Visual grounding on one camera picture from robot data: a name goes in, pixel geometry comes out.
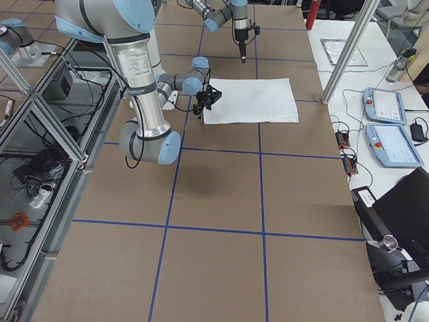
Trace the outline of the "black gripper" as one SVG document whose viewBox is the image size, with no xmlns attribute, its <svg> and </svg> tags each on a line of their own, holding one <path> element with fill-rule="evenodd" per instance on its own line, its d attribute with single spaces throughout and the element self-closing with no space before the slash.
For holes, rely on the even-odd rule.
<svg viewBox="0 0 429 322">
<path fill-rule="evenodd" d="M 247 61 L 247 45 L 246 41 L 249 39 L 249 34 L 247 29 L 234 29 L 234 40 L 236 43 L 238 43 L 240 56 L 241 56 L 241 62 L 246 63 Z"/>
<path fill-rule="evenodd" d="M 197 103 L 193 105 L 192 112 L 197 118 L 202 117 L 204 109 L 211 110 L 212 104 L 215 103 L 215 91 L 207 90 L 196 94 Z"/>
</svg>

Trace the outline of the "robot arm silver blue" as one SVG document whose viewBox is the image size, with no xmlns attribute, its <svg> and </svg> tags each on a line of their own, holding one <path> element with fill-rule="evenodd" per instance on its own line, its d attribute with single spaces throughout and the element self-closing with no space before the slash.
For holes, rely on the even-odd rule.
<svg viewBox="0 0 429 322">
<path fill-rule="evenodd" d="M 241 62 L 247 61 L 247 41 L 251 22 L 248 17 L 247 1 L 225 1 L 220 9 L 214 9 L 207 1 L 185 1 L 204 20 L 204 26 L 210 32 L 216 32 L 228 21 L 232 21 L 233 40 L 239 47 Z"/>
<path fill-rule="evenodd" d="M 149 51 L 155 46 L 150 40 L 155 25 L 151 1 L 56 1 L 55 10 L 62 34 L 105 45 L 131 96 L 135 117 L 123 126 L 120 136 L 126 156 L 161 165 L 173 163 L 181 137 L 164 119 L 162 107 L 173 91 L 197 98 L 195 114 L 216 101 L 207 58 L 194 58 L 187 74 L 155 75 Z"/>
</svg>

